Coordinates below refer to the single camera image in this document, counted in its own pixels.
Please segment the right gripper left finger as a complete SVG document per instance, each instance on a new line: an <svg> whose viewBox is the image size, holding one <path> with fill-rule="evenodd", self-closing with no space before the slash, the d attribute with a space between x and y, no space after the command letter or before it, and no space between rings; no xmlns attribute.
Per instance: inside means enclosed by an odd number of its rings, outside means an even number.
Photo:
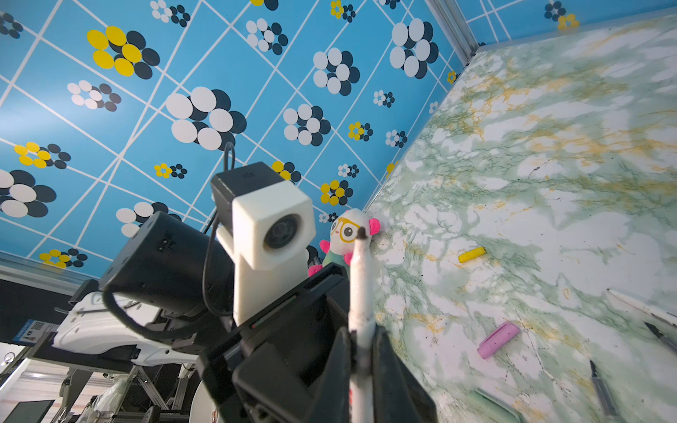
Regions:
<svg viewBox="0 0 677 423"><path fill-rule="evenodd" d="M351 335L347 327L342 327L337 332L304 422L346 423L350 421L349 381L351 370Z"/></svg>

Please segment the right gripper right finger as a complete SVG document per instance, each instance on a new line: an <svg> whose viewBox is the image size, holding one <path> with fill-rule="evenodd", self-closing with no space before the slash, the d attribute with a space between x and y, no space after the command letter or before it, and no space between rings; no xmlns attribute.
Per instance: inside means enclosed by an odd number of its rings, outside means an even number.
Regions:
<svg viewBox="0 0 677 423"><path fill-rule="evenodd" d="M377 423L436 423L437 406L377 326L372 344L374 419Z"/></svg>

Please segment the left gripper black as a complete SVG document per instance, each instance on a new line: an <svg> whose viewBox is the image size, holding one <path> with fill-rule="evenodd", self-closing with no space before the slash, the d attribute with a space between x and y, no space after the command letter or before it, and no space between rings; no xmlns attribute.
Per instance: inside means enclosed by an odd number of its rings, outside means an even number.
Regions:
<svg viewBox="0 0 677 423"><path fill-rule="evenodd" d="M347 270L330 264L199 355L221 422L304 422L337 332Z"/></svg>

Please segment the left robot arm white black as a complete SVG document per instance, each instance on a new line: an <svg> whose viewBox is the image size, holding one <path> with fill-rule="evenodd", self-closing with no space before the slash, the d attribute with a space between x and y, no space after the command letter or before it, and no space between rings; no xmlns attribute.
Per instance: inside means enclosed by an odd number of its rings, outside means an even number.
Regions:
<svg viewBox="0 0 677 423"><path fill-rule="evenodd" d="M307 269L310 219L247 218L215 239L156 213L60 325L57 349L195 361L227 422L348 419L347 275Z"/></svg>

